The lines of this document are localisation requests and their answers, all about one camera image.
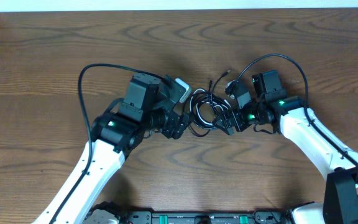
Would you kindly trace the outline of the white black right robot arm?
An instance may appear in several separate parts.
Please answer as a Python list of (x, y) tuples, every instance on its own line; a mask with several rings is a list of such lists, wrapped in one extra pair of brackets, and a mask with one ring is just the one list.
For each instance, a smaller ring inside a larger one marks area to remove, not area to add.
[(269, 124), (273, 133), (297, 145), (326, 182), (324, 201), (299, 205), (281, 214), (277, 223), (358, 223), (358, 152), (338, 139), (298, 96), (289, 97), (275, 70), (253, 75), (257, 98), (239, 80), (225, 93), (236, 100), (225, 106), (213, 125), (228, 135)]

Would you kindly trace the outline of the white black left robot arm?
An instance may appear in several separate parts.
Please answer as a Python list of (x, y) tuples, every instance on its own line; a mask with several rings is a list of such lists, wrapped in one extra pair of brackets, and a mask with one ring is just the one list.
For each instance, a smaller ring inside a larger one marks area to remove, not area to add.
[(178, 139), (189, 124), (186, 113), (174, 111), (191, 87), (179, 78), (135, 73), (124, 98), (114, 100), (91, 128), (91, 140), (49, 206), (36, 223), (81, 223), (109, 179), (143, 139), (159, 131)]

